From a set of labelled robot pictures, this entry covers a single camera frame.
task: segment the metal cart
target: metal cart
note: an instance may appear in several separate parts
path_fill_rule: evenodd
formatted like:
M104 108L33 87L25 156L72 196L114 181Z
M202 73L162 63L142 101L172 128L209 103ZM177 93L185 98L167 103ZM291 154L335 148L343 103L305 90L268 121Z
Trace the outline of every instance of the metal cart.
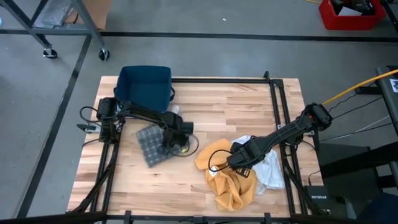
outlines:
M106 61L109 59L109 51L105 49L105 42L98 32L95 23L90 17L85 5L81 0L71 0L72 6L76 9L79 16L82 18L84 24L64 24L63 26L54 27L54 29L43 29L34 27L37 17L42 12L48 0L41 0L37 6L36 11L31 19L18 7L13 0L0 0L0 5L4 7L11 15L24 27L24 29L43 46L43 57L54 59L57 58L57 52L52 48L52 44L45 38L47 35L77 35L88 34L91 35L96 41L99 42L100 51L98 54L99 59Z

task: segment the small round object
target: small round object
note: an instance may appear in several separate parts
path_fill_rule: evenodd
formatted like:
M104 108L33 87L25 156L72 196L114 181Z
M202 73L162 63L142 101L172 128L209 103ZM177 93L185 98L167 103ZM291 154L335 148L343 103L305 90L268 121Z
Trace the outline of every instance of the small round object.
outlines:
M55 59L58 57L58 53L51 49L51 55L49 55L49 53L47 53L46 50L43 51L43 57L49 58L49 59Z
M109 56L110 56L111 54L110 54L110 52L108 51L108 50L99 50L99 54L98 54L98 57L99 57L99 59L101 59L101 61L107 61L107 59L109 59Z

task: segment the yellow cable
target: yellow cable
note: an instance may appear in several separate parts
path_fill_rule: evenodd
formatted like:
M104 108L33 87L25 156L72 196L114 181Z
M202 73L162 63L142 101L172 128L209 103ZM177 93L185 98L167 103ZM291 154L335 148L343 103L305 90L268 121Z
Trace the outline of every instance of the yellow cable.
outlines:
M312 0L304 0L304 1L307 1L307 2L312 2L312 3L317 3L317 4L321 4L320 2L317 2L317 1L312 1Z
M343 91L343 92L337 94L336 96L330 98L329 100L326 100L326 101L323 102L322 104L323 104L323 105L326 105L326 104L332 102L333 100L335 100L335 99L337 99L337 98L343 96L344 94L348 93L349 91L352 91L352 90L354 90L354 89L356 89L356 88L358 88L358 87L360 87L360 86L363 86L363 85L365 85L365 84L368 84L369 82L373 82L374 80L378 80L378 79L380 79L380 78L384 78L384 77L387 77L387 76L392 75L392 74L395 74L395 73L398 73L398 69L393 70L393 71L391 71L391 72L384 73L384 74L382 74L382 75L378 75L378 76L373 77L373 78L370 78L370 79L368 79L368 80L366 80L366 81L363 81L363 82L361 82L361 83L359 83L359 84L356 84L355 86L353 86L353 87L351 87L351 88L349 88L349 89L347 89L347 90L345 90L345 91Z

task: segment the white cloth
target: white cloth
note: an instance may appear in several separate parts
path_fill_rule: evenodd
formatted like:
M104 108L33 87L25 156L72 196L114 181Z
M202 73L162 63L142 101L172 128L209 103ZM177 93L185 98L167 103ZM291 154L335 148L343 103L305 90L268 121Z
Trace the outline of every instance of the white cloth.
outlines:
M244 144L250 139L250 136L245 135L232 141ZM266 189L283 189L285 187L284 180L282 178L282 172L280 171L278 154L271 149L266 154L263 161L254 165L252 170L256 172L257 184L256 194L262 195Z

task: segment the butcher block tabletop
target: butcher block tabletop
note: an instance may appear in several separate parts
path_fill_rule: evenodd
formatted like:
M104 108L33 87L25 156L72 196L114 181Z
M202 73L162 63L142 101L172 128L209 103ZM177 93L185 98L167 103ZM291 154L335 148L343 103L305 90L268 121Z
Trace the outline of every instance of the butcher block tabletop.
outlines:
M102 77L95 108L101 98L114 96L117 80L115 76ZM283 81L290 118L294 120L304 109L300 83L296 78L284 78ZM178 105L184 121L194 122L194 135L200 142L198 151L190 157L173 157L148 168L136 133L150 123L127 119L121 133L108 214L124 215L130 210L134 215L263 217L268 212L271 217L290 217L285 189L267 189L264 195L256 195L254 201L242 210L219 212L215 195L205 183L204 171L198 170L194 163L200 150L219 139L232 141L245 134L267 136L275 131L269 84L172 83L172 86L176 94L170 106ZM284 120L279 89L276 91L280 117ZM87 134L85 141L96 138L98 134ZM313 144L311 138L305 137L305 140ZM108 160L112 148L109 148ZM273 149L280 160L279 147ZM94 186L102 150L103 143L98 141L83 148L68 210L77 207ZM297 157L303 184L308 184L308 176L319 170L317 155L308 144L300 144ZM323 185L321 174L313 174L311 182ZM98 210L103 202L105 185L99 194ZM299 195L293 183L292 189L295 208L299 212Z

